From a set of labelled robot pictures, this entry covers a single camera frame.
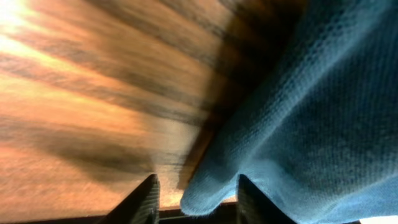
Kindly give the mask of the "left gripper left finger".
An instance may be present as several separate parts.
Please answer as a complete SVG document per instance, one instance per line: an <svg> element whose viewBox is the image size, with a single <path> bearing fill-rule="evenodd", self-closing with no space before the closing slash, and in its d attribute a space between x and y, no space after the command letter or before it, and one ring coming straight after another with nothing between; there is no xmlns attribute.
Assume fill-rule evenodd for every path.
<svg viewBox="0 0 398 224"><path fill-rule="evenodd" d="M160 182L151 174L104 217L104 224L158 224Z"/></svg>

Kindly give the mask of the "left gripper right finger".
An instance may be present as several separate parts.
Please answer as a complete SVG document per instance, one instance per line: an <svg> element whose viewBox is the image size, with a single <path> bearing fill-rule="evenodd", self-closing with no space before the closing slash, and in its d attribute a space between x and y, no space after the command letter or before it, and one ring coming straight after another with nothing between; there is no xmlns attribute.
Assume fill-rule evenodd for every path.
<svg viewBox="0 0 398 224"><path fill-rule="evenodd" d="M295 224L245 175L239 176L236 207L239 224Z"/></svg>

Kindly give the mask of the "blue polo shirt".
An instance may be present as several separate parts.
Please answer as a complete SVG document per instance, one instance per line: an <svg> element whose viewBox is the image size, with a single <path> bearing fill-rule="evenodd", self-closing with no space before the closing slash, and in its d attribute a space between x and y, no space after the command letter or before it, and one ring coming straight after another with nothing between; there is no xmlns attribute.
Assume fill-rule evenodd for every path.
<svg viewBox="0 0 398 224"><path fill-rule="evenodd" d="M267 80L180 201L202 216L246 176L297 223L397 214L397 1L309 1Z"/></svg>

